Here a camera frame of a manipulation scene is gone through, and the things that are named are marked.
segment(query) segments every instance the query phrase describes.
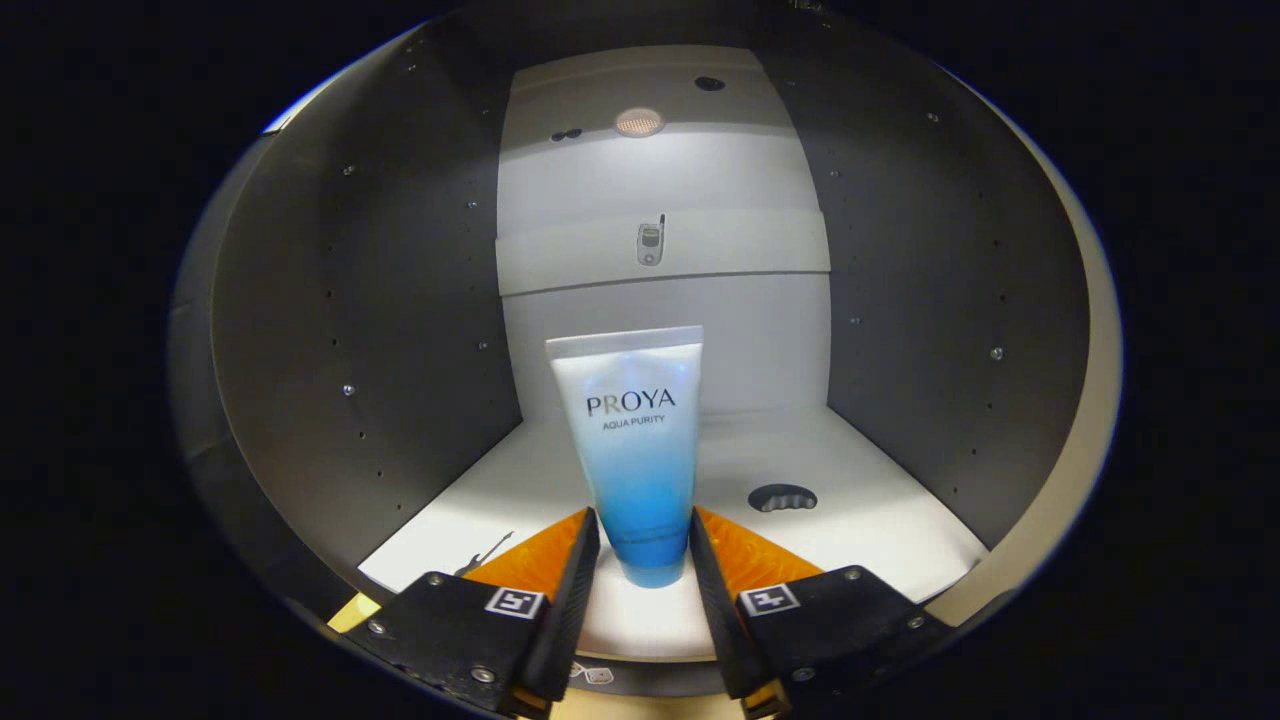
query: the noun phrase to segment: mobile phone icon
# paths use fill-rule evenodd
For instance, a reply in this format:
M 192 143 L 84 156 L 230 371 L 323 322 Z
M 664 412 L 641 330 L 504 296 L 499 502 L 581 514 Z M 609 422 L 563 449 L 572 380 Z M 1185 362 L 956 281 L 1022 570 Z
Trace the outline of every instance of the mobile phone icon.
M 636 260 L 641 265 L 657 265 L 662 263 L 663 231 L 667 227 L 667 215 L 658 215 L 658 224 L 644 223 L 636 234 Z

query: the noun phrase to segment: white back wall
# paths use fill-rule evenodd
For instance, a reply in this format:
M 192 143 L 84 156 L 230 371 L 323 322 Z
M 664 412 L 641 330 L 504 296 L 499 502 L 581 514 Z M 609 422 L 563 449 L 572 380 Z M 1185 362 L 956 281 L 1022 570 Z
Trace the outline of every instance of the white back wall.
M 699 76 L 724 88 L 700 90 Z M 666 127 L 617 133 L 637 106 Z M 662 217 L 662 261 L 641 265 L 639 227 Z M 826 405 L 826 228 L 786 108 L 748 50 L 630 47 L 517 73 L 497 256 L 526 419 L 563 416 L 547 338 L 678 324 L 707 328 L 704 413 Z

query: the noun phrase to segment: ceiling light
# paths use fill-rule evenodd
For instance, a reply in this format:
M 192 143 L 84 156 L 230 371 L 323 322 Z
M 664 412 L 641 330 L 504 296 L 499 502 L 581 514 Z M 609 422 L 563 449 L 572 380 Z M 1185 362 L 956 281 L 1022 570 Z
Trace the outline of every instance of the ceiling light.
M 657 110 L 649 108 L 631 108 L 618 114 L 613 120 L 613 127 L 626 137 L 649 137 L 660 131 L 666 122 Z

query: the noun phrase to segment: white shelf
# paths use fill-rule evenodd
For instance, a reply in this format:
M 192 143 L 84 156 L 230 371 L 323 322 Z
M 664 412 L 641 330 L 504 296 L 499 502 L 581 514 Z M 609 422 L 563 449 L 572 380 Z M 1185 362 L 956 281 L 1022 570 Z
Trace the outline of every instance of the white shelf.
M 758 512 L 748 495 L 791 483 L 812 510 Z M 932 493 L 827 407 L 701 419 L 695 502 L 824 570 L 864 565 L 913 601 L 955 583 L 987 555 Z M 361 565 L 401 592 L 422 573 L 453 573 L 513 532 L 499 556 L 590 503 L 568 428 L 526 421 L 404 524 Z M 634 660 L 714 656 L 692 564 L 672 585 L 644 589 L 622 575 L 608 538 L 579 651 Z

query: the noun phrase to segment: white and blue tube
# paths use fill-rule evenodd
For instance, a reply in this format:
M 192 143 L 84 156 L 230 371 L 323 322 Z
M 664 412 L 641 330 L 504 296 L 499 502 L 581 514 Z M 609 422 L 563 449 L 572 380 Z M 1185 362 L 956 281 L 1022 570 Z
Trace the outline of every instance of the white and blue tube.
M 547 356 L 623 573 L 675 583 L 694 507 L 703 327 L 548 340 Z

